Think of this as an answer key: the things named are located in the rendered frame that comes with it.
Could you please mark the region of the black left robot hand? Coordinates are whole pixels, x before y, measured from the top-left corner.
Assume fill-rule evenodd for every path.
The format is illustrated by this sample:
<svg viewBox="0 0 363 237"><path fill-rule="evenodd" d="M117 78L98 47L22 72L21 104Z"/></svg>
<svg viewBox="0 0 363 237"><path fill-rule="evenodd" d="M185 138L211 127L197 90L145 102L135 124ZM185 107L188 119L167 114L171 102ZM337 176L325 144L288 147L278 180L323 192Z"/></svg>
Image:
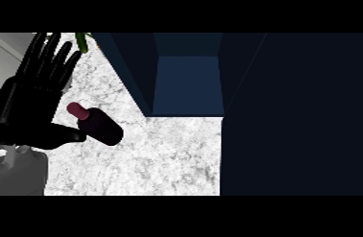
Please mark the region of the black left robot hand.
<svg viewBox="0 0 363 237"><path fill-rule="evenodd" d="M59 51L61 33L34 36L17 74L0 87L0 145L27 145L43 150L84 142L87 135L53 123L55 112L83 53L68 57L73 43Z"/></svg>

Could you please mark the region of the dark wine bottle red cap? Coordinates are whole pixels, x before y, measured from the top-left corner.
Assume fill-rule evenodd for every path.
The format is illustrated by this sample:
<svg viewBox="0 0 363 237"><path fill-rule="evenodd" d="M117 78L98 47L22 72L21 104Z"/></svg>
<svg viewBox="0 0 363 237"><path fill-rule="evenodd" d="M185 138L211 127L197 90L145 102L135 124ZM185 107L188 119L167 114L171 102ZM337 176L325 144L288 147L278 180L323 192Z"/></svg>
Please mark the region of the dark wine bottle red cap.
<svg viewBox="0 0 363 237"><path fill-rule="evenodd" d="M115 146L124 138L124 130L108 114L96 107L84 108L73 102L68 112L77 117L80 130L108 146Z"/></svg>

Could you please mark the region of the dark blue open cabinet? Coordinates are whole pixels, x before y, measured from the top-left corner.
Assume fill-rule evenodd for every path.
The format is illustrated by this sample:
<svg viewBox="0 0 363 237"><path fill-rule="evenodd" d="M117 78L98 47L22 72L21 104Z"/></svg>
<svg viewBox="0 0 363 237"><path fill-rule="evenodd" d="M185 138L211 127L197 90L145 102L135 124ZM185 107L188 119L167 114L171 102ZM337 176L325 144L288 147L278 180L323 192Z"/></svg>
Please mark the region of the dark blue open cabinet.
<svg viewBox="0 0 363 237"><path fill-rule="evenodd" d="M148 117L222 117L266 35L96 33L105 58Z"/></svg>

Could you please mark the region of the dark blue cabinet door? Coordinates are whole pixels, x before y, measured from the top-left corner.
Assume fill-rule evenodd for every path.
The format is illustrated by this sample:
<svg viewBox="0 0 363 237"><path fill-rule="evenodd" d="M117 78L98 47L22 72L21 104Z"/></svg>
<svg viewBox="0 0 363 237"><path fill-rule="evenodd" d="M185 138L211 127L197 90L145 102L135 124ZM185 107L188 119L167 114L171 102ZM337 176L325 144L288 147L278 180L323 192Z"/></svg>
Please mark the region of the dark blue cabinet door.
<svg viewBox="0 0 363 237"><path fill-rule="evenodd" d="M223 119L225 196L363 195L363 34L269 34Z"/></svg>

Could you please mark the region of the green plant stem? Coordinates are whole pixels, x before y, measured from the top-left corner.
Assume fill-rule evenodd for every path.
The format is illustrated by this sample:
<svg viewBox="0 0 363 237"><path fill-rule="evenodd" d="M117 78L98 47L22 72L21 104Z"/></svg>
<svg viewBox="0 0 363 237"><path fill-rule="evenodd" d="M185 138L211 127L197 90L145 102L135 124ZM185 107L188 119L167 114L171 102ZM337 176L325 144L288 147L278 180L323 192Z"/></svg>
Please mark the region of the green plant stem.
<svg viewBox="0 0 363 237"><path fill-rule="evenodd" d="M92 34L89 33L76 33L76 39L77 39L78 49L81 53L89 52L89 44L87 44L89 37L93 38Z"/></svg>

